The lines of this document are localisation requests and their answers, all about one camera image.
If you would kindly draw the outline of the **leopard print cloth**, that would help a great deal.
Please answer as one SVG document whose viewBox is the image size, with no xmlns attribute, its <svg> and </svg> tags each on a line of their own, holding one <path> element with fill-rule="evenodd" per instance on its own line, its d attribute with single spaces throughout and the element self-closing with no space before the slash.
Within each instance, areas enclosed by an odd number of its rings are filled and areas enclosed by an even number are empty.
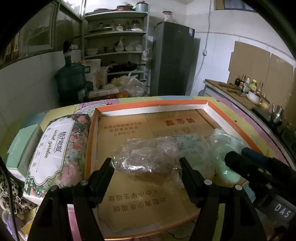
<svg viewBox="0 0 296 241">
<path fill-rule="evenodd" d="M 1 169 L 1 202 L 5 209 L 13 207 L 15 215 L 24 214 L 37 207 L 23 197 L 23 185 L 14 178 L 7 178 Z"/>
</svg>

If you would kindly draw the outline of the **mint green box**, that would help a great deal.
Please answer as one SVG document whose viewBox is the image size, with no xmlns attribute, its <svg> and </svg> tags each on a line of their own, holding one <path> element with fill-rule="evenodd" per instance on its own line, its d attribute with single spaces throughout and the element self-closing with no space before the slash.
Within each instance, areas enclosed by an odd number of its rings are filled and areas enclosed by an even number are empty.
<svg viewBox="0 0 296 241">
<path fill-rule="evenodd" d="M 25 182 L 29 165 L 37 144 L 43 135 L 39 124 L 18 131 L 6 154 L 6 168 L 18 180 Z"/>
</svg>

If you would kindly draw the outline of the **plastic bag of food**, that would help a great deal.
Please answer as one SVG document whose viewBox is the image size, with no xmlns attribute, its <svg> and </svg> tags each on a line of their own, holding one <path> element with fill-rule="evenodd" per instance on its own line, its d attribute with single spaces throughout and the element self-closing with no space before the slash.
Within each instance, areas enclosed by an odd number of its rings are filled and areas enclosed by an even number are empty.
<svg viewBox="0 0 296 241">
<path fill-rule="evenodd" d="M 145 85 L 137 79 L 137 75 L 132 74 L 133 72 L 129 72 L 128 75 L 113 78 L 111 84 L 127 91 L 129 97 L 142 97 L 145 94 Z"/>
</svg>

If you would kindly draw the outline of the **floral tissue pack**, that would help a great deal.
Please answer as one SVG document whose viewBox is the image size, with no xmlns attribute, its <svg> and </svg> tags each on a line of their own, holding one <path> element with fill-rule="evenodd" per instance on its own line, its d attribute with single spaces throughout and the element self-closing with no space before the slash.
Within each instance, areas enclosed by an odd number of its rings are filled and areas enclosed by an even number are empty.
<svg viewBox="0 0 296 241">
<path fill-rule="evenodd" d="M 47 125 L 31 159 L 23 197 L 40 205 L 51 186 L 75 186 L 84 179 L 91 118 L 72 114 Z"/>
</svg>

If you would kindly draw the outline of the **steel kettle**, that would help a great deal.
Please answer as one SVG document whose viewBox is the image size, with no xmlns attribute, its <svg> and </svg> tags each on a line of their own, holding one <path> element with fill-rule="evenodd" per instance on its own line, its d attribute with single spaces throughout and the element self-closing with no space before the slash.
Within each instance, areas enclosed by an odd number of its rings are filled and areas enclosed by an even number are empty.
<svg viewBox="0 0 296 241">
<path fill-rule="evenodd" d="M 273 123 L 279 123 L 280 121 L 283 122 L 285 120 L 283 107 L 273 104 L 270 119 Z"/>
</svg>

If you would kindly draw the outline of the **dark green refrigerator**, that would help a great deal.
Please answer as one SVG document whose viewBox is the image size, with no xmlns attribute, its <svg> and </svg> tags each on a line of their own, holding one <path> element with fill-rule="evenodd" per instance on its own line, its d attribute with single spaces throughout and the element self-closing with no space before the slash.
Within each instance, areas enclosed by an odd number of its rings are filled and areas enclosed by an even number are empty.
<svg viewBox="0 0 296 241">
<path fill-rule="evenodd" d="M 149 94 L 185 95 L 194 52 L 194 28 L 159 22 L 154 28 Z"/>
</svg>

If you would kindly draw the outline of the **metal kitchen shelf rack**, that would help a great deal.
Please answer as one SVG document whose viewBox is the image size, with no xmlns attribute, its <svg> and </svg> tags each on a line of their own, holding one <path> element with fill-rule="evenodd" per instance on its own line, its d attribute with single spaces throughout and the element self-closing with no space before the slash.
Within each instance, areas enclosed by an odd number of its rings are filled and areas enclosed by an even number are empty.
<svg viewBox="0 0 296 241">
<path fill-rule="evenodd" d="M 135 76 L 149 92 L 149 20 L 147 11 L 104 9 L 84 15 L 83 60 L 100 60 L 106 81 Z"/>
</svg>

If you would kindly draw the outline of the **plastic bagged soft item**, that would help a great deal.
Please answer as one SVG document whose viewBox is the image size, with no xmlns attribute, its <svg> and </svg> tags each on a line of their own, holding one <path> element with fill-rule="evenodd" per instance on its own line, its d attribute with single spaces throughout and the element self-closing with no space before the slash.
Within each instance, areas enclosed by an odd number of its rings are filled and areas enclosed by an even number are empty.
<svg viewBox="0 0 296 241">
<path fill-rule="evenodd" d="M 174 137 L 128 139 L 112 155 L 112 167 L 153 186 L 170 185 L 179 178 L 181 165 Z"/>
</svg>

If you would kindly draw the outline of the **white bowl on counter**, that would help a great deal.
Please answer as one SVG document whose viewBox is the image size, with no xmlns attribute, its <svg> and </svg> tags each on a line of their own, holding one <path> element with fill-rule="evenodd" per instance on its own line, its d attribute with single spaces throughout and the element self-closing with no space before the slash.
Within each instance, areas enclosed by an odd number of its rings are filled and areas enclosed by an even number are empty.
<svg viewBox="0 0 296 241">
<path fill-rule="evenodd" d="M 249 90 L 248 93 L 246 94 L 247 99 L 250 101 L 255 102 L 256 104 L 260 104 L 261 102 L 261 97 L 258 96 L 255 92 Z"/>
</svg>

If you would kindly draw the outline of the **colourful cartoon bed sheet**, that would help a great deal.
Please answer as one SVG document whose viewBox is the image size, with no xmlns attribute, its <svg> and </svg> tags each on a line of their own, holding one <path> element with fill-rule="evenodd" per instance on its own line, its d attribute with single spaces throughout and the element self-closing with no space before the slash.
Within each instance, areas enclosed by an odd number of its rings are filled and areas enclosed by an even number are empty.
<svg viewBox="0 0 296 241">
<path fill-rule="evenodd" d="M 243 186 L 273 192 L 294 169 L 213 97 L 66 115 L 31 161 L 28 239 L 129 240 L 189 224 L 191 240 L 266 240 Z"/>
</svg>

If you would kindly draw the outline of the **yellow cap bottle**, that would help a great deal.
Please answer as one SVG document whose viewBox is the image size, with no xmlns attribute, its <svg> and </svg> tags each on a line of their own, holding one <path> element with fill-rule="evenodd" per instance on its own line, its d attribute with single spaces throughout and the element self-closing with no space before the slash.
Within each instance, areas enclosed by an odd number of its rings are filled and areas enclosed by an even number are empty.
<svg viewBox="0 0 296 241">
<path fill-rule="evenodd" d="M 250 82 L 250 84 L 249 84 L 249 88 L 250 88 L 252 91 L 254 91 L 254 92 L 257 91 L 257 81 L 256 81 L 255 79 L 253 79 L 253 80 Z"/>
</svg>

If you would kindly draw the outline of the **light blue pot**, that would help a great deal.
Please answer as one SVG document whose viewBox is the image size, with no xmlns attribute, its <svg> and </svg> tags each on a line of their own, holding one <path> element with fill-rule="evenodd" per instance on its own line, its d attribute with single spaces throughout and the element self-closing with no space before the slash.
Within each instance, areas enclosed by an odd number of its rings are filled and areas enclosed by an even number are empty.
<svg viewBox="0 0 296 241">
<path fill-rule="evenodd" d="M 146 3 L 145 1 L 139 1 L 139 2 L 137 2 L 135 9 L 138 12 L 148 12 L 149 11 L 149 4 Z"/>
</svg>

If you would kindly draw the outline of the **blue water jug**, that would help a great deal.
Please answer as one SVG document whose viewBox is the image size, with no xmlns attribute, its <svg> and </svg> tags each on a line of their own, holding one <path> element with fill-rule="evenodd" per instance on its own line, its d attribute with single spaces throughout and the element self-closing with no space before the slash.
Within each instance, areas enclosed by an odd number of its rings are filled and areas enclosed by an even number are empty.
<svg viewBox="0 0 296 241">
<path fill-rule="evenodd" d="M 82 103 L 87 97 L 85 66 L 71 60 L 71 42 L 63 43 L 65 65 L 55 74 L 60 106 Z"/>
</svg>

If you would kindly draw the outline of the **orange rimmed cardboard tray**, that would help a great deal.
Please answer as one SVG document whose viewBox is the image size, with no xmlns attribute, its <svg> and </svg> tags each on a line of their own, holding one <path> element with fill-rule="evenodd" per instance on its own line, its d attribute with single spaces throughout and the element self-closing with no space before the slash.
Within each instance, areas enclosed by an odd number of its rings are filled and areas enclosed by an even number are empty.
<svg viewBox="0 0 296 241">
<path fill-rule="evenodd" d="M 111 158 L 115 169 L 95 211 L 106 240 L 154 235 L 199 215 L 189 200 L 179 158 L 205 178 L 225 185 L 208 159 L 206 139 L 215 130 L 258 151 L 234 112 L 210 97 L 145 99 L 95 108 L 88 138 L 85 175 Z"/>
</svg>

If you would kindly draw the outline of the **glass jar on fridge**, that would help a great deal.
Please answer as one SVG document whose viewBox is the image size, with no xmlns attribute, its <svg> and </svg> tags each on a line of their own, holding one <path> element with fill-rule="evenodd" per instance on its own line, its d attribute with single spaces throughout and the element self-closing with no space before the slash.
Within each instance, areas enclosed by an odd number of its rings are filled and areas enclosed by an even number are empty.
<svg viewBox="0 0 296 241">
<path fill-rule="evenodd" d="M 173 17 L 172 17 L 173 13 L 171 11 L 163 11 L 163 21 L 164 22 L 172 22 Z"/>
</svg>

